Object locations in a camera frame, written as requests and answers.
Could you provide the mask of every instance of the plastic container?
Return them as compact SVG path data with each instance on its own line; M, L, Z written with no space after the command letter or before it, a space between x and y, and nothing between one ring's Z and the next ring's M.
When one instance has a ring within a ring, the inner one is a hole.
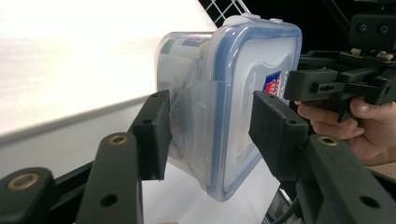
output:
M170 33L159 44L157 90L171 93L169 161L213 199L228 200L262 158L248 135L253 92L283 99L301 45L296 25L251 15L212 33Z

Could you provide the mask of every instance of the finger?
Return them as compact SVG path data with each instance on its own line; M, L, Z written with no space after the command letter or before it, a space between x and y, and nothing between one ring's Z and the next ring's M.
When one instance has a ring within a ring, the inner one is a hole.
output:
M384 105L369 105L362 98L352 99L350 110L354 116L360 119L373 119L380 123L396 123L396 105L387 103Z
M314 120L333 127L354 129L358 126L358 122L354 119L347 119L339 123L337 122L338 113L306 103L301 103L297 108L297 112L305 119Z
M364 129L358 127L345 129L315 120L311 120L311 124L315 133L327 134L339 139L353 138L364 133Z

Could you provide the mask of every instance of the metal grid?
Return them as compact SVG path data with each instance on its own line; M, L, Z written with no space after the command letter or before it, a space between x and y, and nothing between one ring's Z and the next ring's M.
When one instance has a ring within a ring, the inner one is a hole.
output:
M210 19L220 27L225 19L233 15L241 15L242 13L249 13L247 6L242 0L199 0Z

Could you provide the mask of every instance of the dark background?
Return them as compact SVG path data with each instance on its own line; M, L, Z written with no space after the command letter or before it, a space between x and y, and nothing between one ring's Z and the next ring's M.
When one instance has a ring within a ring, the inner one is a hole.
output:
M209 7L211 0L200 0L209 16L214 21L219 17L215 7ZM231 0L215 1L223 12L230 5ZM263 19L277 18L294 23L303 32L302 53L309 50L350 50L348 44L349 27L343 26L337 19L337 10L329 10L328 5L336 4L346 21L350 22L355 14L376 9L375 3L358 2L354 0L245 0L243 1L252 14L260 15ZM234 8L229 7L224 12L226 17L239 15ZM224 20L218 20L219 27Z

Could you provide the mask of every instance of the blue and red label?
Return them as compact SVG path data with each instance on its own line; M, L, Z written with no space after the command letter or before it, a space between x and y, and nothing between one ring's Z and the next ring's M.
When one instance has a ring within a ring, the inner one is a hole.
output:
M280 87L280 71L275 72L265 78L264 86L262 91L268 92L277 96Z

